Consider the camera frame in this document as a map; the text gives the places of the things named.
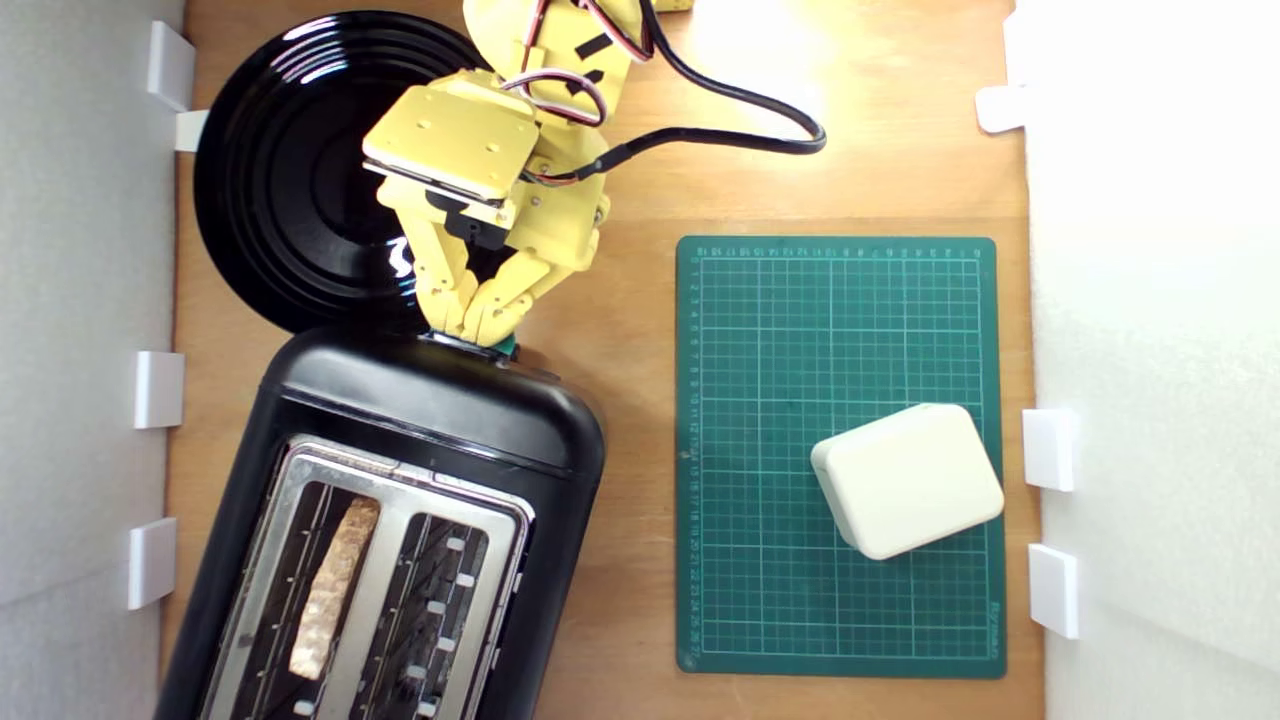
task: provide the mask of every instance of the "black cable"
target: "black cable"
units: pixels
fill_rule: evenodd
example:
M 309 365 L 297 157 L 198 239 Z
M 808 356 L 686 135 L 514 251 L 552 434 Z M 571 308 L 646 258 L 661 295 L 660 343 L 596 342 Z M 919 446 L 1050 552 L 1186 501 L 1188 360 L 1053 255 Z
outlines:
M 809 133 L 809 140 L 786 140 L 781 137 L 768 137 L 762 135 L 753 135 L 748 132 L 724 131 L 724 129 L 709 129 L 709 128 L 685 128 L 685 127 L 669 127 L 655 129 L 648 132 L 622 145 L 618 145 L 599 158 L 593 163 L 582 165 L 581 168 L 568 172 L 558 173 L 553 176 L 545 176 L 547 179 L 564 181 L 575 179 L 580 181 L 591 177 L 596 173 L 604 173 L 612 170 L 613 168 L 626 163 L 631 158 L 635 158 L 645 150 L 652 150 L 659 145 L 666 145 L 668 142 L 696 142 L 703 145 L 728 145 L 732 147 L 742 147 L 746 150 L 764 150 L 768 152 L 783 152 L 788 155 L 812 155 L 818 152 L 827 145 L 827 131 L 823 129 L 818 120 L 813 119 L 804 111 L 781 101 L 774 97 L 768 97 L 760 95 L 759 92 L 753 92 L 750 90 L 744 90 L 741 87 L 735 87 L 712 79 L 698 70 L 690 68 L 671 47 L 671 42 L 667 41 L 667 35 L 662 29 L 662 24 L 658 22 L 658 12 L 653 6 L 653 0 L 639 0 L 640 12 L 644 15 L 644 27 L 649 31 L 653 37 L 653 44 L 659 53 L 667 59 L 672 68 L 686 79 L 701 87 L 709 90 L 717 95 L 723 95 L 732 100 L 740 102 L 746 102 L 749 105 L 755 105 L 756 108 L 763 108 L 771 113 L 776 113 L 787 118 L 788 120 L 796 123 L 805 132 Z

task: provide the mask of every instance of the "green cutting mat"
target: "green cutting mat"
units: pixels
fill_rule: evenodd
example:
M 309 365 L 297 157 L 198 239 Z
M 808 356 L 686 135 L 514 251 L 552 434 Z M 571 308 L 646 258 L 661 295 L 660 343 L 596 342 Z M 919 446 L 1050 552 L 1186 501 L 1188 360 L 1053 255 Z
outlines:
M 677 278 L 680 666 L 1002 676 L 1002 519 L 872 561 L 809 465 L 822 438 L 955 402 L 1001 469 L 995 245 L 686 237 Z

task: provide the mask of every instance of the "red and white wire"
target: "red and white wire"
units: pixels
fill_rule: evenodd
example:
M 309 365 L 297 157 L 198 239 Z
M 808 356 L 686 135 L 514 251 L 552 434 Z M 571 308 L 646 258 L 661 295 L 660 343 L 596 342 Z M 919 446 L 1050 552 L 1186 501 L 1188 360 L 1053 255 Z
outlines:
M 613 18 L 604 12 L 604 8 L 600 8 L 598 0 L 577 0 L 577 6 L 591 13 L 595 22 L 600 23 L 600 28 L 604 31 L 604 35 L 608 36 L 614 45 L 626 51 L 627 55 L 631 55 L 634 61 L 648 63 L 653 59 L 653 40 L 649 37 L 649 28 L 643 20 L 640 42 L 636 42 L 635 40 L 631 40 L 631 36 L 628 36 L 626 31 L 613 22 Z
M 595 110 L 596 110 L 595 115 L 584 113 L 582 110 L 579 110 L 572 105 L 564 105 L 562 102 L 554 102 L 552 100 L 543 100 L 540 97 L 534 97 L 532 94 L 529 91 L 529 86 L 534 82 L 544 79 L 558 79 L 562 82 L 579 85 L 582 88 L 582 91 L 586 92 L 588 97 L 590 97 L 591 101 L 595 102 Z M 586 79 L 586 77 L 584 76 L 572 73 L 570 70 L 562 70 L 559 68 L 543 68 L 539 70 L 529 70 L 525 73 L 520 73 L 518 76 L 504 82 L 502 85 L 502 88 L 517 90 L 520 91 L 521 95 L 525 96 L 526 100 L 536 105 L 539 110 L 545 110 L 553 115 L 559 115 L 564 119 L 573 120 L 576 123 L 581 123 L 589 127 L 599 127 L 600 124 L 604 123 L 605 118 L 608 118 L 609 114 L 608 105 L 604 101 L 604 94 L 600 92 L 600 88 L 596 87 L 594 82 Z

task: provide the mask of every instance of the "black plate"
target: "black plate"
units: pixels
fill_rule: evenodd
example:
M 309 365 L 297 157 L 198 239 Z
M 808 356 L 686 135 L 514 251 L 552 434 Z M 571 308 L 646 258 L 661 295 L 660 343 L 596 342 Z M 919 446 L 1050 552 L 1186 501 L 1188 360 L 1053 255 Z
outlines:
M 293 333 L 426 329 L 360 145 L 407 87 L 463 68 L 488 65 L 453 29 L 351 12 L 282 33 L 236 70 L 205 122 L 195 200 L 205 247 L 244 302 Z

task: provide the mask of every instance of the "white bracket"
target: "white bracket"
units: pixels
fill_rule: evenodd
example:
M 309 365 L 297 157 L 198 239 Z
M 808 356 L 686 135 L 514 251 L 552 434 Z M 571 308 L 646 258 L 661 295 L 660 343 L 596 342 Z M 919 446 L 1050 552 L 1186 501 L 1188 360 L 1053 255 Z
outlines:
M 178 520 L 164 518 L 129 530 L 129 610 L 173 592 L 177 582 Z
M 205 132 L 209 110 L 188 110 L 174 115 L 178 127 L 174 132 L 173 149 L 178 152 L 195 152 L 200 147 L 200 133 Z
M 179 352 L 138 352 L 133 396 L 136 429 L 182 424 L 182 386 L 187 357 Z
M 147 92 L 175 113 L 191 109 L 196 81 L 196 46 L 160 20 L 151 23 L 151 54 L 147 58 Z
M 1070 410 L 1023 410 L 1027 484 L 1073 492 L 1080 421 Z
M 1032 620 L 1068 639 L 1080 637 L 1079 564 L 1039 543 L 1027 548 Z
M 1014 10 L 1005 18 L 1005 83 L 983 87 L 974 96 L 978 126 L 995 135 L 1027 124 L 1029 91 L 1033 72 L 1033 45 L 1029 10 Z

